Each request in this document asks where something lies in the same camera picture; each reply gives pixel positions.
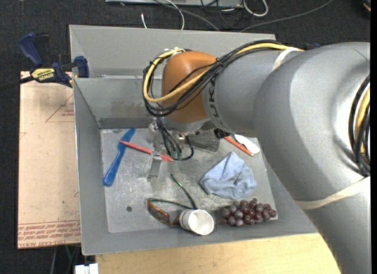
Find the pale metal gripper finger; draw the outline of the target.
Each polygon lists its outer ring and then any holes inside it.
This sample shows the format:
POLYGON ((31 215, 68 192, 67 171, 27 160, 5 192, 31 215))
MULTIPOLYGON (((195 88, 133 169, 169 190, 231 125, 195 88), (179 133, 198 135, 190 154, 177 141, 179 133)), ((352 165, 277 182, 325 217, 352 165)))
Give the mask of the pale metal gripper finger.
POLYGON ((162 158, 159 152, 153 151, 152 153, 152 159, 151 159, 151 164, 150 164, 150 172, 148 177, 155 178, 158 177, 159 171, 160 171, 160 166, 161 166, 162 158))
POLYGON ((156 139, 157 139, 157 125, 156 123, 151 123, 148 126, 147 142, 150 144, 155 144, 156 139))

